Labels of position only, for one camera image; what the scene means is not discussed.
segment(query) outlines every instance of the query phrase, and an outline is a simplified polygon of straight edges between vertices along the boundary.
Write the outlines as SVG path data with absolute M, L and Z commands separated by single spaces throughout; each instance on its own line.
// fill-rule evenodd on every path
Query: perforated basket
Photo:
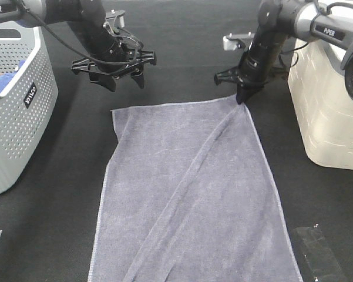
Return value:
M 15 72 L 21 61 L 23 65 L 0 91 L 0 193 L 16 182 L 26 166 L 58 95 L 41 29 L 0 24 L 0 74 Z

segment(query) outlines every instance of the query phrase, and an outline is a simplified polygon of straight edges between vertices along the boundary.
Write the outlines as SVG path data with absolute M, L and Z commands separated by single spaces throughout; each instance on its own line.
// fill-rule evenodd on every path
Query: black table surface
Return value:
M 0 195 L 0 282 L 87 281 L 105 167 L 117 145 L 110 110 L 232 95 L 213 76 L 237 64 L 222 36 L 254 32 L 259 0 L 110 1 L 126 27 L 155 50 L 145 89 L 130 78 L 116 93 L 75 76 L 78 59 L 44 32 L 59 87 L 48 127 L 17 183 Z M 82 49 L 65 23 L 52 29 Z M 289 231 L 318 223 L 353 281 L 353 171 L 315 165 L 305 154 L 287 82 L 247 103 L 277 183 Z

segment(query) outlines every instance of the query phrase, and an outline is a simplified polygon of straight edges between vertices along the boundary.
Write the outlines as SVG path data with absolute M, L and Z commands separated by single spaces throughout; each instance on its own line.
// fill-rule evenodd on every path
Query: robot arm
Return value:
M 91 82 L 111 91 L 115 91 L 115 79 L 125 75 L 143 88 L 143 65 L 156 64 L 154 52 L 143 51 L 143 44 L 123 29 L 124 14 L 106 13 L 101 0 L 0 0 L 0 23 L 17 21 L 31 28 L 68 22 L 89 52 L 87 58 L 73 63 L 73 72 L 87 72 Z
M 289 36 L 307 42 L 322 39 L 347 50 L 341 68 L 345 69 L 346 87 L 353 96 L 353 19 L 325 15 L 316 7 L 316 1 L 263 0 L 258 23 L 239 65 L 214 77 L 217 85 L 222 81 L 237 84 L 238 103 L 262 90 Z

